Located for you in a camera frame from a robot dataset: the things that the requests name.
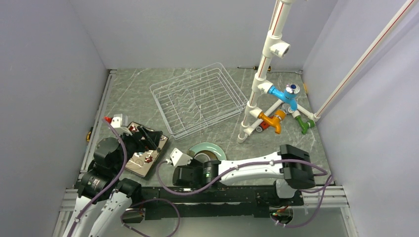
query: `floor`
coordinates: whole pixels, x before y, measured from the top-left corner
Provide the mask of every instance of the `floor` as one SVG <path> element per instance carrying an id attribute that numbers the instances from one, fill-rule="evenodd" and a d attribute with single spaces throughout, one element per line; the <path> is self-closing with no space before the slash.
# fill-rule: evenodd
<path id="1" fill-rule="evenodd" d="M 194 70 L 182 68 L 117 70 L 105 115 L 112 116 L 122 113 L 128 115 L 129 121 L 135 121 L 154 130 L 163 131 L 165 135 L 169 136 L 166 151 L 162 153 L 164 159 L 168 158 L 173 148 L 178 148 L 186 152 L 190 147 L 200 142 L 212 142 L 219 145 L 225 151 L 228 160 L 241 160 L 264 156 L 278 151 L 281 144 L 290 144 L 309 152 L 312 163 L 330 171 L 317 128 L 312 128 L 307 134 L 302 135 L 298 123 L 292 116 L 287 116 L 282 121 L 282 133 L 280 135 L 275 134 L 273 128 L 268 128 L 261 133 L 255 132 L 241 144 L 237 143 L 236 139 L 244 112 L 180 140 L 175 140 L 170 137 L 149 88 L 157 82 Z M 244 95 L 249 98 L 255 71 L 252 69 L 237 68 L 227 69 L 227 71 Z M 279 89 L 284 88 L 288 83 L 298 84 L 302 90 L 297 97 L 297 101 L 301 106 L 309 111 L 311 110 L 307 95 L 303 90 L 304 87 L 300 75 L 295 73 L 268 73 L 267 79 Z M 258 101 L 258 106 L 266 110 L 275 101 L 276 97 L 274 96 L 262 95 Z M 110 130 L 105 126 L 101 126 L 99 140 L 109 136 L 112 136 Z M 174 168 L 172 166 L 163 165 L 161 167 L 160 174 L 162 180 L 168 186 L 172 185 L 173 170 Z M 126 170 L 121 178 L 133 179 L 143 186 L 159 186 L 155 169 L 150 170 L 145 178 L 141 178 Z M 316 177 L 317 184 L 324 184 L 325 181 L 325 176 Z M 272 183 L 273 180 L 271 179 L 260 179 L 243 181 L 236 185 Z"/>

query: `wire dish rack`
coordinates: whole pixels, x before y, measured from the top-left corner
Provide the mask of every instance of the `wire dish rack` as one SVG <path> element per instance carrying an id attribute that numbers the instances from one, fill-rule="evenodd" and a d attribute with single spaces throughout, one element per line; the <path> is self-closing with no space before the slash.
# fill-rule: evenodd
<path id="1" fill-rule="evenodd" d="M 238 115 L 247 103 L 221 63 L 156 83 L 150 90 L 174 139 Z"/>

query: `green plate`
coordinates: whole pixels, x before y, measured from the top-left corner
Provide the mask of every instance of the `green plate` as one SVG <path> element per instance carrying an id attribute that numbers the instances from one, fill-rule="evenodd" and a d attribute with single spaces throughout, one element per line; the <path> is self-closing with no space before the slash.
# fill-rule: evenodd
<path id="1" fill-rule="evenodd" d="M 209 160 L 227 160 L 227 156 L 222 148 L 211 142 L 198 143 L 189 148 L 187 154 L 200 162 Z"/>

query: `red stripe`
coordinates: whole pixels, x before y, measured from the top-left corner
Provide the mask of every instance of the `red stripe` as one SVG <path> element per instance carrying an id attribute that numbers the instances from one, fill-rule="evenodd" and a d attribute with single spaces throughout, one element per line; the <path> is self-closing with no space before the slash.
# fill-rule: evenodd
<path id="1" fill-rule="evenodd" d="M 275 6 L 274 17 L 275 17 L 276 9 L 278 9 L 278 4 L 276 4 L 276 6 Z M 271 21 L 271 25 L 269 26 L 269 30 L 271 30 L 271 28 L 272 28 L 272 23 L 274 23 L 274 19 L 272 19 L 272 21 Z"/>
<path id="2" fill-rule="evenodd" d="M 266 57 L 265 57 L 265 59 L 263 60 L 263 63 L 262 63 L 262 67 L 260 67 L 260 71 L 259 71 L 259 78 L 260 78 L 260 74 L 262 73 L 262 69 L 263 69 L 263 65 L 265 65 L 265 60 L 266 60 Z"/>
<path id="3" fill-rule="evenodd" d="M 284 6 L 284 4 L 283 4 L 283 3 L 281 3 L 281 9 L 279 9 L 278 18 L 276 18 L 276 23 L 275 23 L 275 26 L 274 26 L 274 31 L 272 32 L 272 34 L 274 34 L 274 33 L 275 33 L 275 28 L 276 28 L 276 25 L 278 24 L 279 16 L 281 15 L 281 11 L 282 11 L 282 7 L 283 7 L 283 6 Z"/>
<path id="4" fill-rule="evenodd" d="M 394 26 L 394 24 L 400 19 L 400 17 L 405 13 L 405 11 L 409 8 L 409 6 L 414 2 L 415 0 L 412 0 L 409 5 L 402 11 L 402 13 L 400 14 L 399 17 L 397 17 L 397 19 L 393 22 L 393 24 L 391 24 L 391 26 L 387 29 L 387 31 L 384 33 L 384 35 L 381 36 L 381 38 L 377 41 L 377 43 L 375 43 L 375 45 L 373 46 L 373 48 L 371 48 L 371 50 L 367 53 L 367 55 L 365 55 L 365 57 L 362 59 L 362 61 L 356 66 L 356 68 L 352 71 L 352 73 L 348 76 L 348 78 L 343 82 L 343 84 L 339 87 L 339 89 L 337 89 L 337 91 L 335 92 L 335 94 L 333 94 L 333 96 L 330 98 L 330 100 L 326 103 L 326 105 L 323 107 L 323 109 L 319 112 L 319 114 L 326 108 L 326 106 L 332 101 L 332 99 L 334 98 L 335 95 L 337 95 L 337 93 L 340 91 L 340 89 L 345 85 L 345 83 L 351 78 L 351 76 L 355 73 L 355 71 L 358 69 L 358 67 L 362 64 L 362 62 L 368 57 L 368 55 L 372 52 L 372 50 L 374 50 L 374 48 L 377 46 L 377 44 L 382 40 L 382 38 L 388 33 L 388 31 L 391 29 L 391 27 Z"/>

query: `cable connector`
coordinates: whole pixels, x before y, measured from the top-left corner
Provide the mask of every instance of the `cable connector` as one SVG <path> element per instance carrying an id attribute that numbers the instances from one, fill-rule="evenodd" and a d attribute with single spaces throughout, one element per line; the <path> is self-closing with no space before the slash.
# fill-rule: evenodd
<path id="1" fill-rule="evenodd" d="M 170 159 L 165 159 L 165 161 L 167 162 L 167 164 L 168 164 L 168 165 L 173 164 L 173 162 L 171 162 L 171 160 L 170 160 Z"/>

